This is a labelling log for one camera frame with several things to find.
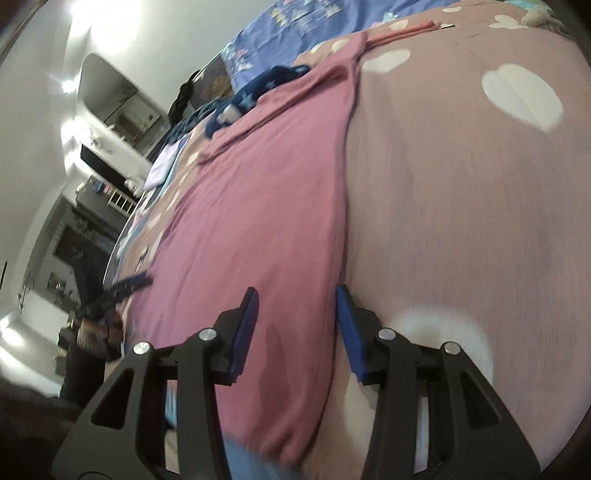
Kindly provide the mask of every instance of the star print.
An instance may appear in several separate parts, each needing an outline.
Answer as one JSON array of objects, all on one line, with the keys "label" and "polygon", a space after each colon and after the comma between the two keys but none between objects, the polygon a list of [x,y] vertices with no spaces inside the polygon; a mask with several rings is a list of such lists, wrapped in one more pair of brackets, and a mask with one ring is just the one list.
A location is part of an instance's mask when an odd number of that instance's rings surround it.
[{"label": "star print", "polygon": [[254,108],[256,101],[253,100],[251,93],[247,95],[246,93],[242,92],[242,102],[240,102],[238,105],[243,107],[244,110],[249,111]]}]

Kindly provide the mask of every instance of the blue blanket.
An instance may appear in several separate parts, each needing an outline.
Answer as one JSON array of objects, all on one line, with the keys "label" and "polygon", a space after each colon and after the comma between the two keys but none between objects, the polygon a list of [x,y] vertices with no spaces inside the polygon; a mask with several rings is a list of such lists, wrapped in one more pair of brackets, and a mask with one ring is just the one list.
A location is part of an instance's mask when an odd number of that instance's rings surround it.
[{"label": "blue blanket", "polygon": [[234,91],[320,42],[455,0],[277,0],[222,50]]}]

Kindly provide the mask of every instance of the pink fabric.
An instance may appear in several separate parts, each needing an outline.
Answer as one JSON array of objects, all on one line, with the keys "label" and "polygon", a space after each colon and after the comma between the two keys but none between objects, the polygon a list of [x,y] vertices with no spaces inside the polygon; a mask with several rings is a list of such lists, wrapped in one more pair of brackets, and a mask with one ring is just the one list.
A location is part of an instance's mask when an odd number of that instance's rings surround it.
[{"label": "pink fabric", "polygon": [[219,387],[217,401],[225,435],[282,463],[301,459],[330,386],[344,143],[366,38],[354,36],[213,137],[148,270],[154,284],[128,314],[133,342],[173,345],[256,287],[260,313],[244,374]]}]

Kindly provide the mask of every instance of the blue gripper pad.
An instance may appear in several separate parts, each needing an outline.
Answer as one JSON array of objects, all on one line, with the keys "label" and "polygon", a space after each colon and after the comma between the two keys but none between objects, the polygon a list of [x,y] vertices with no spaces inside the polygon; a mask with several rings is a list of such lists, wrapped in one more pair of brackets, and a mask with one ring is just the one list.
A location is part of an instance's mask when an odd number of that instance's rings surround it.
[{"label": "blue gripper pad", "polygon": [[345,343],[351,371],[363,383],[368,377],[368,370],[365,365],[367,357],[365,343],[355,323],[355,310],[355,303],[351,298],[349,289],[346,285],[339,285],[336,288],[336,320]]},{"label": "blue gripper pad", "polygon": [[242,375],[248,349],[251,346],[252,335],[258,318],[259,297],[255,288],[249,287],[242,300],[240,310],[243,311],[238,331],[232,339],[232,363],[229,372],[232,382]]}]

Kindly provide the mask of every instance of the silver screw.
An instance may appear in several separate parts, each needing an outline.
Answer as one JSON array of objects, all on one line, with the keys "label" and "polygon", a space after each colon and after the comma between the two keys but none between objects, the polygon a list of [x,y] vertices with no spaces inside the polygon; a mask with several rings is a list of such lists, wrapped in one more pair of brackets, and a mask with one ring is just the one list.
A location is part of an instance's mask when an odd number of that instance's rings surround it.
[{"label": "silver screw", "polygon": [[457,355],[462,351],[461,347],[456,342],[447,342],[443,345],[443,349],[450,355]]},{"label": "silver screw", "polygon": [[213,328],[204,328],[199,332],[199,338],[204,342],[209,342],[217,337],[217,332]]},{"label": "silver screw", "polygon": [[134,345],[134,353],[137,355],[143,355],[150,351],[150,344],[148,342],[140,342]]},{"label": "silver screw", "polygon": [[391,328],[382,328],[378,332],[378,337],[386,341],[394,340],[396,338],[396,332]]}]

